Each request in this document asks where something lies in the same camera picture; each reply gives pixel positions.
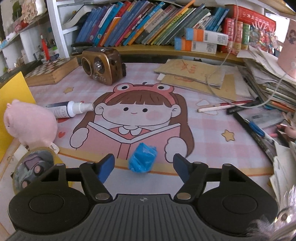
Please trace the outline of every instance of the blue plastic wrapper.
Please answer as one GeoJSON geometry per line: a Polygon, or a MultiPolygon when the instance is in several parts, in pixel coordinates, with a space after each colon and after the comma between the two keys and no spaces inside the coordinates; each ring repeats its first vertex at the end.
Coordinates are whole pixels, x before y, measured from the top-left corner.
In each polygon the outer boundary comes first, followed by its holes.
{"type": "Polygon", "coordinates": [[[137,173],[149,172],[152,169],[156,156],[156,147],[140,143],[128,160],[128,168],[137,173]]]}

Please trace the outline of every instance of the pink pig plush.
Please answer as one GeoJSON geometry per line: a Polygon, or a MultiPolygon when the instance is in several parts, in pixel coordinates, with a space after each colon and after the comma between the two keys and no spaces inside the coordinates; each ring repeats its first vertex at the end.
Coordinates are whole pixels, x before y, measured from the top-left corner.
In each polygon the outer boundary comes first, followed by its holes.
{"type": "Polygon", "coordinates": [[[57,121],[48,109],[13,100],[4,112],[7,132],[30,149],[49,147],[57,135],[57,121]]]}

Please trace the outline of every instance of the brown hair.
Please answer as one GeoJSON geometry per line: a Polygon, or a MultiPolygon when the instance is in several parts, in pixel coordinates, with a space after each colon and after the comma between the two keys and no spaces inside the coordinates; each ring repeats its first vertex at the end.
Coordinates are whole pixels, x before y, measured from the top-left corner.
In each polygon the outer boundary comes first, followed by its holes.
{"type": "MultiPolygon", "coordinates": [[[[110,95],[114,92],[108,92],[101,95],[94,102],[94,107],[100,103],[103,103],[110,95]]],[[[180,106],[181,113],[176,117],[172,117],[169,125],[180,123],[180,138],[182,138],[187,145],[187,156],[190,155],[194,148],[194,140],[192,132],[188,125],[187,119],[187,105],[183,96],[179,94],[175,94],[173,92],[169,93],[175,100],[176,104],[180,106]]],[[[161,94],[156,93],[150,90],[133,90],[125,93],[121,93],[118,96],[112,98],[110,101],[106,103],[106,105],[115,105],[118,103],[122,104],[147,104],[147,105],[166,105],[167,107],[172,107],[170,102],[161,94]]],[[[75,127],[73,133],[82,127],[87,127],[89,122],[94,122],[95,119],[95,111],[87,112],[82,121],[75,127]]]]}

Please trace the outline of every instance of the cartoon girl's face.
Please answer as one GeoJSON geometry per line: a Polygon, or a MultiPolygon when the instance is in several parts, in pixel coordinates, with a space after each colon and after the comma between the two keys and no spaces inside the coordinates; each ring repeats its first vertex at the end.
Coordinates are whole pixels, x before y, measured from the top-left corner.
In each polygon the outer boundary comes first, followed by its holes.
{"type": "Polygon", "coordinates": [[[95,108],[97,115],[111,123],[123,126],[155,126],[168,122],[181,113],[179,105],[121,104],[107,106],[105,103],[95,108]]]}

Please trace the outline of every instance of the cartoon girl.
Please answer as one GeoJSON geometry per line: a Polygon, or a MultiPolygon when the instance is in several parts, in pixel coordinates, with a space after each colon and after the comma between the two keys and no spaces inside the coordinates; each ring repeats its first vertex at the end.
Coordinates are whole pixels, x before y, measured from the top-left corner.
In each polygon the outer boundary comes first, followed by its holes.
{"type": "Polygon", "coordinates": [[[88,112],[75,127],[70,145],[96,153],[103,150],[104,154],[127,159],[144,142],[156,146],[158,162],[172,162],[176,153],[187,157],[194,148],[187,105],[173,90],[172,86],[160,83],[115,86],[113,92],[94,102],[95,110],[88,112]],[[99,125],[97,116],[115,127],[99,125]]]}
{"type": "Polygon", "coordinates": [[[292,29],[287,36],[287,39],[289,40],[290,44],[294,44],[296,41],[296,31],[292,29]]]}

